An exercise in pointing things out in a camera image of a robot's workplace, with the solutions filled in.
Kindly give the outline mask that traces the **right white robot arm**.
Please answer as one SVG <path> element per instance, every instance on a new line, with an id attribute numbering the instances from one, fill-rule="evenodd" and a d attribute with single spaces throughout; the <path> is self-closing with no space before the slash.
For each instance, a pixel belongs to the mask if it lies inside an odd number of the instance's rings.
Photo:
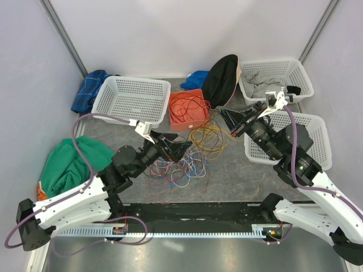
<path id="1" fill-rule="evenodd" d="M 295 206 L 277 194 L 269 194 L 260 208 L 266 223 L 275 220 L 297 226 L 330 244 L 345 261 L 362 265 L 362 210 L 331 181 L 319 163 L 307 152 L 313 140 L 304 125 L 296 122 L 291 110 L 283 107 L 290 124 L 275 131 L 265 103 L 237 111 L 222 107 L 223 118 L 233 137 L 249 136 L 270 160 L 273 169 L 286 184 L 313 200 L 325 215 L 317 215 Z"/>

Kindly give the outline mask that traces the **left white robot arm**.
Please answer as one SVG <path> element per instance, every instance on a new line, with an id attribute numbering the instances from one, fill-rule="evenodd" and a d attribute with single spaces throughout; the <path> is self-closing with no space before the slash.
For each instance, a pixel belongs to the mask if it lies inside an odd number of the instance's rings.
<path id="1" fill-rule="evenodd" d="M 175 133 L 152 131 L 139 149 L 120 147 L 111 163 L 90 181 L 43 201 L 33 202 L 27 198 L 19 202 L 16 230 L 21 240 L 20 247 L 29 252 L 73 227 L 120 222 L 125 210 L 119 193 L 131 187 L 132 180 L 159 158 L 179 162 L 192 142 L 177 138 Z"/>

